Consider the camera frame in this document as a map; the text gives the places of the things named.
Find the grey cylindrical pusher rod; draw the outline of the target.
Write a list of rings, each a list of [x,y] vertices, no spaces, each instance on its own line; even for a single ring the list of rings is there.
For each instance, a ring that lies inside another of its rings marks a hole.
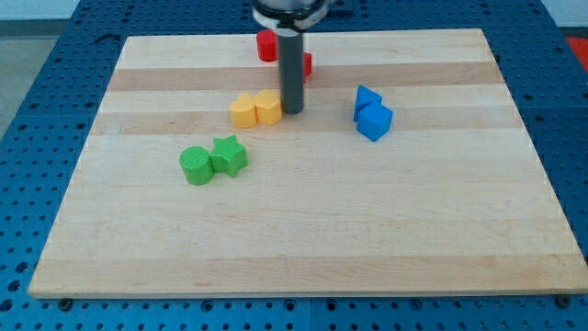
[[[302,34],[280,30],[277,33],[277,52],[282,109],[290,115],[298,114],[304,108]]]

